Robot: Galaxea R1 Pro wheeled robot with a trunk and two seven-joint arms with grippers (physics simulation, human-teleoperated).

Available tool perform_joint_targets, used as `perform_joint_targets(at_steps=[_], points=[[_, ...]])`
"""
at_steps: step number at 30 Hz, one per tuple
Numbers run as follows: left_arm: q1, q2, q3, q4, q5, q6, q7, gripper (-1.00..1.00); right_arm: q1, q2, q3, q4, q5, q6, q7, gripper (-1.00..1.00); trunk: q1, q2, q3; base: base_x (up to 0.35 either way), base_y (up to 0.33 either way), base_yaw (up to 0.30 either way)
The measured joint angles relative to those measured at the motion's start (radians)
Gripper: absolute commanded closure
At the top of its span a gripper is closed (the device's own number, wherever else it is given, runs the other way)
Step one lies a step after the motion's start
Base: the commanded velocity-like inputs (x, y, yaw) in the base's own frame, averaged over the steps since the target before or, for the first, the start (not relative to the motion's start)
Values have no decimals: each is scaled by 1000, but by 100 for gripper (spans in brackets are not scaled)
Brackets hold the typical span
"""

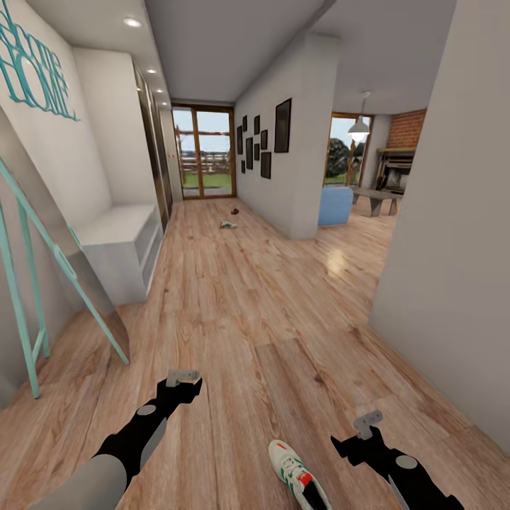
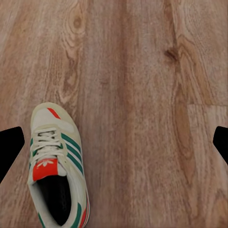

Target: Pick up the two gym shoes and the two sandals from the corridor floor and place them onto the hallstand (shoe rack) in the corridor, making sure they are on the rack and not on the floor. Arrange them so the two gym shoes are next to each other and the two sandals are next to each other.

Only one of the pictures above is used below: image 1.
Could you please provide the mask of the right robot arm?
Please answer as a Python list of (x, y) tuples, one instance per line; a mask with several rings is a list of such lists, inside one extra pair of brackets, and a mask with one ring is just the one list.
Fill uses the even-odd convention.
[(392, 486), (403, 510), (465, 510), (453, 495), (446, 497), (431, 481), (419, 461), (401, 451), (390, 450), (384, 444), (381, 432), (373, 424), (383, 420), (375, 409), (353, 422), (359, 430), (357, 436), (340, 442), (331, 442), (342, 458), (347, 457), (352, 466), (367, 463)]

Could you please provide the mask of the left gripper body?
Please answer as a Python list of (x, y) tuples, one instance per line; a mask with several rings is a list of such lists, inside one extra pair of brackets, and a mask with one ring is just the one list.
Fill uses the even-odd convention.
[(191, 404), (194, 397), (194, 384), (191, 382), (180, 382), (176, 387), (166, 386), (166, 381), (158, 382), (157, 384), (157, 397), (169, 396), (174, 401), (174, 409), (179, 404)]

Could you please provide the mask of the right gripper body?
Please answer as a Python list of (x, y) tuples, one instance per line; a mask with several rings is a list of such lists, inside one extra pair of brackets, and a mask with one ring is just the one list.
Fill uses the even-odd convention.
[(361, 463), (367, 463), (374, 469), (374, 452), (378, 446), (385, 446), (381, 432), (376, 427), (370, 428), (373, 437), (367, 440), (358, 438), (357, 436), (345, 440), (344, 448), (346, 450), (346, 457), (352, 466), (357, 466)]

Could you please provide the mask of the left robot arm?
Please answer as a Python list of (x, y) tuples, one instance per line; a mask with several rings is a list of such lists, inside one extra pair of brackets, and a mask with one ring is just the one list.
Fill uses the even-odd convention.
[(100, 450), (74, 475), (28, 510), (115, 510), (166, 433), (167, 421), (179, 404), (200, 394), (197, 370), (169, 371), (157, 384), (157, 398), (140, 407), (118, 434), (110, 434)]

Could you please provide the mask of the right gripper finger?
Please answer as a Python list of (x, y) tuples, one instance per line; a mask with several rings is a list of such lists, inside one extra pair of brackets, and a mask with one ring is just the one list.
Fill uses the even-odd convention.
[(343, 442), (341, 443), (337, 438), (334, 438), (334, 437), (331, 437), (331, 442), (333, 443), (333, 445), (338, 450), (339, 455), (342, 458), (345, 458), (346, 457), (346, 450), (344, 448), (344, 443)]

